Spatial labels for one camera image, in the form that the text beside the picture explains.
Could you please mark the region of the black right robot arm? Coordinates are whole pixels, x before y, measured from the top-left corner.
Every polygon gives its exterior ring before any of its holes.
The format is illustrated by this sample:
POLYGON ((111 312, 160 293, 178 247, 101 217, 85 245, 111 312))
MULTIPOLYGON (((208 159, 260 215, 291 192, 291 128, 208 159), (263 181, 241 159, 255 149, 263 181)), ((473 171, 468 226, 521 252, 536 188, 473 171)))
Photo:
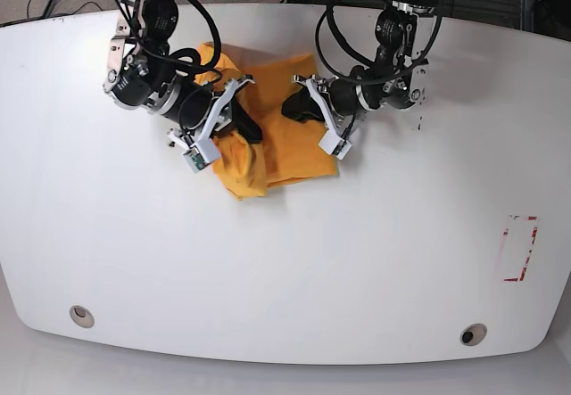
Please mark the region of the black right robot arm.
POLYGON ((235 130, 246 143, 259 144, 262 131, 237 98, 253 83, 251 76, 230 79, 216 90, 222 80, 218 28, 201 3, 186 1, 211 32, 210 59, 204 61, 194 48, 171 50, 169 40, 179 20, 175 0, 115 0, 120 15, 109 44, 103 90, 123 109, 145 108, 177 123, 169 132, 170 141, 199 172, 221 156, 215 138, 235 130))

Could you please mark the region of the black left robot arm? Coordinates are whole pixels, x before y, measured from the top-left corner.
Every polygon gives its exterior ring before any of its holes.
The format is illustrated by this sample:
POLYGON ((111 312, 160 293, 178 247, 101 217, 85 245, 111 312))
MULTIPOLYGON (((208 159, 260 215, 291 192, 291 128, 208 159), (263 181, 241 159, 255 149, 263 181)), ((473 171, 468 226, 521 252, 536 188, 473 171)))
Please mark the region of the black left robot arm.
POLYGON ((349 44, 336 23, 334 9, 344 1, 328 0, 318 25, 329 27, 356 65, 344 75, 319 53, 332 78, 293 76, 301 89, 282 105, 289 119, 323 122, 326 131, 319 147, 339 160, 350 151, 350 138, 369 113, 385 105, 404 111, 424 101, 427 54, 443 20, 443 0, 381 0, 385 7, 374 26, 377 49, 368 58, 349 44))

